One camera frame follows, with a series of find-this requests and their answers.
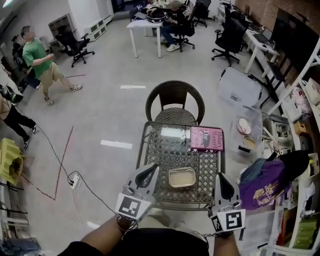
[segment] gray floor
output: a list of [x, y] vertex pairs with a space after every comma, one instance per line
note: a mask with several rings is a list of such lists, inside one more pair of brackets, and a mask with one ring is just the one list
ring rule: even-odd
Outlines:
[[[150, 91], [161, 82], [182, 80], [196, 87], [203, 97], [206, 111], [202, 125], [224, 129], [226, 173], [237, 178], [240, 170], [250, 162], [228, 150], [233, 113], [217, 96], [219, 79], [228, 63], [223, 58], [211, 61], [216, 39], [214, 31], [219, 26], [213, 21], [208, 21], [208, 28], [199, 25], [189, 39], [196, 45], [195, 49], [185, 46], [183, 53], [169, 53], [164, 45], [161, 46], [162, 58], [157, 57], [157, 39], [144, 37], [143, 30], [135, 31], [139, 57], [134, 58], [127, 24], [127, 20], [112, 22], [101, 38], [90, 43], [88, 49], [94, 50], [96, 55], [88, 56], [87, 64], [79, 62], [71, 68], [71, 58], [58, 61], [66, 76], [85, 75], [70, 78], [75, 84], [84, 84], [81, 91], [69, 93], [57, 83], [49, 91], [55, 104], [47, 106], [42, 90], [34, 90], [23, 111], [45, 131], [60, 159], [73, 127], [63, 161], [66, 171], [80, 172], [92, 190], [114, 208], [118, 193], [136, 166], [142, 130], [147, 121], [145, 103]], [[237, 55], [240, 64], [235, 63], [232, 67], [243, 72], [250, 56], [245, 50], [240, 52]], [[255, 63], [251, 71], [261, 75]], [[120, 86], [145, 88], [120, 89]], [[159, 109], [157, 102], [152, 112], [155, 114]], [[197, 115], [196, 104], [191, 98], [187, 99], [186, 109]], [[21, 141], [11, 130], [6, 130], [5, 135]], [[101, 145], [101, 140], [132, 144], [132, 149]], [[54, 255], [83, 237], [81, 222], [63, 170], [56, 200], [36, 189], [54, 197], [60, 168], [42, 132], [32, 136], [26, 154], [35, 156], [26, 174], [33, 185], [24, 185], [30, 233], [44, 250], [52, 251]], [[112, 216], [84, 184], [73, 191], [73, 195], [85, 233], [92, 230], [88, 222], [101, 225]], [[173, 215], [200, 233], [213, 232], [204, 212], [174, 212]]]

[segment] black pants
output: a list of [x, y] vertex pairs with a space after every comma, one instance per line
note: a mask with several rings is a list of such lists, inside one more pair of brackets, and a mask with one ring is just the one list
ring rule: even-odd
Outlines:
[[19, 136], [23, 138], [23, 141], [26, 142], [29, 140], [30, 136], [26, 131], [20, 126], [26, 126], [30, 129], [33, 128], [36, 123], [29, 119], [28, 117], [20, 114], [14, 106], [11, 106], [10, 112], [6, 119], [3, 120], [7, 126], [13, 129]]

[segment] white floor marking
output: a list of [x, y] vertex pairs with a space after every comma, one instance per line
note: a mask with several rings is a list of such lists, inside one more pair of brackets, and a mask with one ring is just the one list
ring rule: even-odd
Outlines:
[[97, 228], [100, 227], [99, 225], [94, 224], [94, 223], [92, 223], [92, 222], [90, 222], [90, 221], [88, 221], [86, 224], [87, 224], [90, 228], [92, 228], [92, 229], [94, 229], [94, 230], [96, 230]]
[[110, 146], [110, 147], [129, 149], [129, 150], [132, 149], [132, 144], [118, 142], [118, 141], [101, 140], [100, 144], [105, 146]]
[[142, 85], [122, 85], [120, 89], [145, 89], [145, 86]]

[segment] brick wall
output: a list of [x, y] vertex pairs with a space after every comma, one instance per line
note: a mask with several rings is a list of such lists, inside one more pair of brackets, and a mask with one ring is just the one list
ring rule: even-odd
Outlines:
[[[304, 15], [310, 22], [307, 25], [320, 35], [320, 1], [319, 0], [235, 0], [235, 5], [245, 11], [246, 5], [250, 6], [250, 14], [261, 25], [269, 30], [274, 29], [278, 8], [302, 20], [297, 12]], [[286, 77], [287, 83], [292, 83], [296, 79], [298, 72], [293, 68]]]

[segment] green t-shirt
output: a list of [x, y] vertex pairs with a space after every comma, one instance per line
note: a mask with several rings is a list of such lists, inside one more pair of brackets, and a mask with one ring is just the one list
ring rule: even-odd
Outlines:
[[[32, 42], [26, 43], [23, 47], [22, 54], [25, 63], [29, 66], [34, 62], [34, 60], [42, 59], [47, 56], [47, 53], [38, 38], [35, 38]], [[34, 66], [36, 77], [39, 79], [41, 75], [50, 67], [52, 60], [47, 60], [44, 63]]]

